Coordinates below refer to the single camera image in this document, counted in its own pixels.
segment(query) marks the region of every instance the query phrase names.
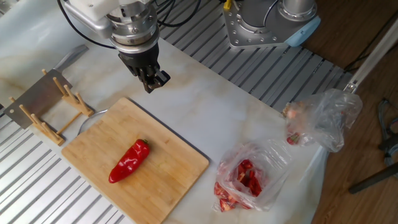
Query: metal pole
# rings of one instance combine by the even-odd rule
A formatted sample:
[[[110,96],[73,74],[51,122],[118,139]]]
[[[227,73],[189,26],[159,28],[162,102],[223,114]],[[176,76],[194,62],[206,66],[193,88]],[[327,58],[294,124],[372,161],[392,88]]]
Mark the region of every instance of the metal pole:
[[[395,44],[398,39],[398,19],[387,31],[385,36],[380,40],[380,43],[372,51],[365,62],[360,66],[358,71],[347,84],[344,91],[354,93],[359,84],[369,75],[372,69],[379,63],[387,51]]]
[[[384,170],[362,180],[361,182],[353,185],[352,187],[350,187],[348,189],[348,191],[351,194],[355,194],[357,192],[360,192],[361,190],[364,190],[394,174],[398,173],[398,162],[396,162],[395,164],[385,168]]]

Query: black cable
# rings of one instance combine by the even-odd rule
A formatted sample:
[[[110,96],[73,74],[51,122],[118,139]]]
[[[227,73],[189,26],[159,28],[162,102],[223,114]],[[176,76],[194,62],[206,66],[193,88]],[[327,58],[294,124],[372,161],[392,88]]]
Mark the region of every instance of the black cable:
[[[376,41],[376,39],[380,36],[380,34],[383,32],[383,30],[388,26],[388,24],[390,24],[391,23],[391,21],[396,17],[396,16],[398,16],[398,11],[396,11],[388,20],[387,20],[387,22],[381,27],[381,29],[377,32],[377,34],[373,37],[373,39],[370,41],[370,43],[365,47],[365,49],[360,53],[360,55],[355,59],[355,60],[353,60],[351,63],[349,63],[345,68],[344,68],[344,70],[345,70],[345,72],[350,72],[350,71],[353,71],[353,70],[356,70],[356,69],[358,69],[358,68],[352,68],[352,66],[356,63],[356,62],[358,62],[358,61],[360,61],[360,60],[363,60],[363,59],[366,59],[370,54],[367,54],[367,55],[365,55],[365,56],[363,56],[363,54],[365,54],[365,52],[367,52],[368,51],[368,49],[370,48],[370,46],[372,46],[372,44],[374,43],[374,41]],[[393,46],[387,53],[386,53],[386,55],[389,53],[389,52],[391,52],[394,48],[396,47],[396,45],[395,46]]]
[[[164,4],[168,3],[169,1],[171,1],[171,0],[166,0],[166,1],[162,2],[162,3],[160,3],[160,4],[157,3],[157,0],[154,0],[153,2],[155,2],[157,7],[160,7],[160,6],[163,6]]]
[[[159,15],[160,13],[162,13],[162,12],[163,12],[164,10],[166,10],[172,3],[173,3],[173,0],[167,1],[167,4],[166,4],[162,9],[159,9],[159,11],[157,11],[156,14]]]
[[[166,19],[168,18],[168,16],[170,15],[170,12],[173,10],[175,4],[175,0],[172,0],[172,5],[170,6],[169,11],[167,11],[166,16],[163,18],[163,23],[166,21]]]
[[[62,7],[61,0],[57,0],[57,2],[58,2],[58,6],[59,6],[60,9],[61,9],[61,12],[62,12],[63,16],[65,16],[65,19],[68,21],[68,23],[69,23],[69,25],[72,27],[72,29],[76,31],[76,33],[78,33],[78,34],[79,34],[80,36],[82,36],[84,39],[90,41],[90,42],[93,43],[93,44],[99,45],[99,46],[101,46],[101,47],[106,47],[106,48],[108,48],[108,49],[116,49],[116,48],[113,47],[113,46],[104,45],[104,44],[98,43],[98,42],[96,42],[96,41],[94,41],[94,40],[91,40],[91,39],[88,38],[86,35],[82,34],[82,33],[72,24],[72,22],[71,22],[71,20],[69,19],[67,13],[65,12],[65,10],[64,10],[63,7]]]
[[[165,22],[162,22],[162,21],[157,21],[157,22],[158,22],[160,25],[167,26],[167,27],[179,27],[179,26],[182,26],[182,25],[186,24],[190,19],[192,19],[192,17],[198,12],[199,6],[200,6],[200,1],[201,1],[201,0],[198,0],[198,3],[197,3],[197,5],[195,6],[195,9],[194,9],[193,12],[191,13],[191,15],[188,16],[188,18],[186,18],[186,19],[185,19],[184,21],[182,21],[182,22],[179,22],[179,23],[177,23],[177,24],[168,24],[168,23],[165,23]]]

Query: plastic bag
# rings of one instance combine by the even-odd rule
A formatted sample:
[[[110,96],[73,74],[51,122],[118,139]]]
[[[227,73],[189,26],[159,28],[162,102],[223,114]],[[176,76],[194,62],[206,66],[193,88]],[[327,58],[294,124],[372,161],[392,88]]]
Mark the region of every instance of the plastic bag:
[[[358,95],[330,89],[289,104],[282,112],[287,118],[287,142],[309,145],[317,142],[331,152],[344,146],[344,131],[362,109]]]
[[[241,165],[248,162],[251,166],[249,164],[243,173],[250,181],[248,184],[257,185],[253,187],[257,192],[240,181],[245,178],[239,176]],[[219,200],[214,208],[222,212],[239,207],[268,211],[289,175],[291,165],[292,157],[283,141],[269,139],[261,146],[254,142],[235,146],[223,155],[217,168],[214,190]]]

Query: red bell pepper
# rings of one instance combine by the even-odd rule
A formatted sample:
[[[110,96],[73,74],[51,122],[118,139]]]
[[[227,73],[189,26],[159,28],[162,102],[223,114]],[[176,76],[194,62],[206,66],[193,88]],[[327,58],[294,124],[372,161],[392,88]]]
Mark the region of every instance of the red bell pepper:
[[[148,142],[138,139],[111,171],[109,183],[119,182],[131,175],[149,155],[149,151]]]

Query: wooden cutting board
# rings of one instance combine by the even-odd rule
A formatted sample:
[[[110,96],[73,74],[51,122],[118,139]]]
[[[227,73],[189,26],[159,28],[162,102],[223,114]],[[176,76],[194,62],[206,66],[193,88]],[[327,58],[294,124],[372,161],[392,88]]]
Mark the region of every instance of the wooden cutting board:
[[[128,178],[110,184],[109,173],[139,138],[148,140],[149,156]],[[209,164],[126,98],[77,136],[62,154],[137,224],[162,223]]]

